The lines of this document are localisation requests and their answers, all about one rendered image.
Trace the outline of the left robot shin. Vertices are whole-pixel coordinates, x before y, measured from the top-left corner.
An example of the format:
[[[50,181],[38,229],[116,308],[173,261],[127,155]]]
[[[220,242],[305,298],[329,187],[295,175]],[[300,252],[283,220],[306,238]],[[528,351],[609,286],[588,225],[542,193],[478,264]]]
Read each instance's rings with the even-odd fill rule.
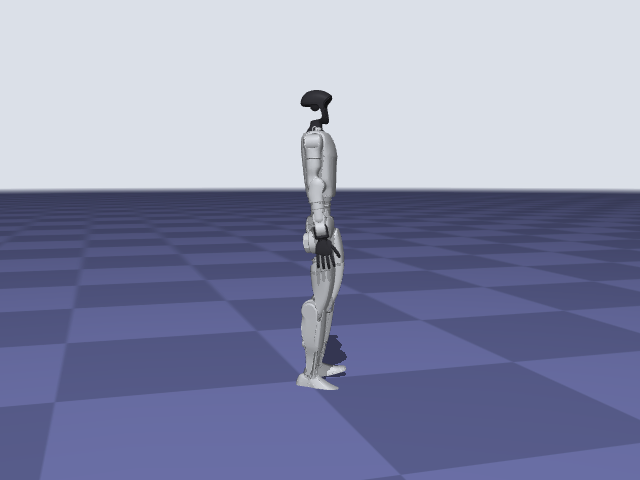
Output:
[[[334,301],[334,303],[335,303],[335,301]],[[320,363],[319,363],[318,368],[320,368],[320,367],[322,366],[322,365],[321,365],[321,364],[322,364],[322,359],[323,359],[323,357],[324,357],[324,353],[325,353],[325,349],[326,349],[326,345],[325,345],[325,344],[327,344],[327,341],[328,341],[328,338],[329,338],[329,334],[330,334],[330,329],[331,329],[331,324],[332,324],[332,318],[333,318],[333,311],[334,311],[334,303],[333,303],[333,305],[332,305],[331,309],[330,309],[330,310],[328,310],[328,311],[326,312],[326,328],[325,328],[325,336],[324,336],[324,343],[323,343],[323,348],[322,348],[322,351],[321,351]],[[321,317],[321,318],[322,318],[322,317]],[[321,318],[320,318],[320,319],[321,319]],[[319,319],[319,320],[320,320],[320,319]],[[315,369],[316,369],[316,368],[315,368]]]

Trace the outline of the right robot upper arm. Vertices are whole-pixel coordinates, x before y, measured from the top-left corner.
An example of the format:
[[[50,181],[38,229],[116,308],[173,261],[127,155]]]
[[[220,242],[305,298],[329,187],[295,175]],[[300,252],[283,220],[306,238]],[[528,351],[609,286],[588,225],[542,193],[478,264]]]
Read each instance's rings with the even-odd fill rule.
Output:
[[[303,147],[305,150],[305,159],[306,159],[306,181],[307,187],[309,190],[310,182],[313,179],[320,179],[318,177],[319,171],[321,169],[321,152],[323,149],[323,138],[320,134],[309,134],[304,136],[303,139]],[[326,183],[324,180],[320,179],[323,182],[323,192],[326,190]]]

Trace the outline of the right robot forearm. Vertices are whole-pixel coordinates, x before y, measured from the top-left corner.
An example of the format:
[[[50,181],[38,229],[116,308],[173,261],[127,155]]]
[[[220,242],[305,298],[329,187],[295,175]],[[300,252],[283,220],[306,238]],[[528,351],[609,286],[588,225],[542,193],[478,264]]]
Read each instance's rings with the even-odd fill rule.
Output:
[[[315,225],[316,236],[326,235],[325,228],[325,197],[322,196],[323,182],[320,179],[313,179],[309,185],[308,202],[311,206],[312,221]]]

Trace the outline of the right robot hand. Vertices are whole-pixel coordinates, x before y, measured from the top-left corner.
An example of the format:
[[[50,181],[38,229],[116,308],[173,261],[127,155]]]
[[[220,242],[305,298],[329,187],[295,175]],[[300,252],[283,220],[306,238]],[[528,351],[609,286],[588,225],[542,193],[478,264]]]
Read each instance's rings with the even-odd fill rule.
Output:
[[[322,236],[316,236],[316,231],[315,231],[315,226],[314,226],[314,236],[315,239],[318,240],[317,244],[316,244],[316,259],[317,259],[317,268],[320,268],[320,257],[319,255],[321,255],[321,261],[322,261],[322,268],[325,269],[325,260],[324,260],[324,256],[326,256],[326,262],[327,262],[327,267],[328,269],[330,269],[330,261],[329,261],[329,255],[333,264],[333,267],[336,267],[335,265],[335,260],[333,257],[333,252],[332,250],[336,253],[337,257],[340,258],[340,253],[338,252],[338,250],[332,245],[332,242],[330,240],[328,240],[327,238],[329,237],[329,233],[328,233],[328,227],[325,224],[325,228],[326,228],[326,235],[322,235]]]

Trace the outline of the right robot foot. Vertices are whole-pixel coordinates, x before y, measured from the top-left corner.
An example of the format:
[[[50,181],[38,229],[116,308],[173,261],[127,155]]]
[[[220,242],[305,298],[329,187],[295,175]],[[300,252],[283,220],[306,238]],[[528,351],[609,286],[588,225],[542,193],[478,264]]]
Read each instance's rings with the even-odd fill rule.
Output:
[[[311,374],[313,376],[313,374]],[[310,378],[310,376],[308,375],[308,377]],[[311,387],[311,388],[316,388],[316,389],[323,389],[323,390],[337,390],[339,389],[337,386],[332,385],[331,383],[327,382],[326,380],[324,380],[320,375],[316,376],[315,379],[308,379],[306,378],[306,373],[301,373],[297,380],[296,380],[296,385],[298,386],[305,386],[305,387]]]

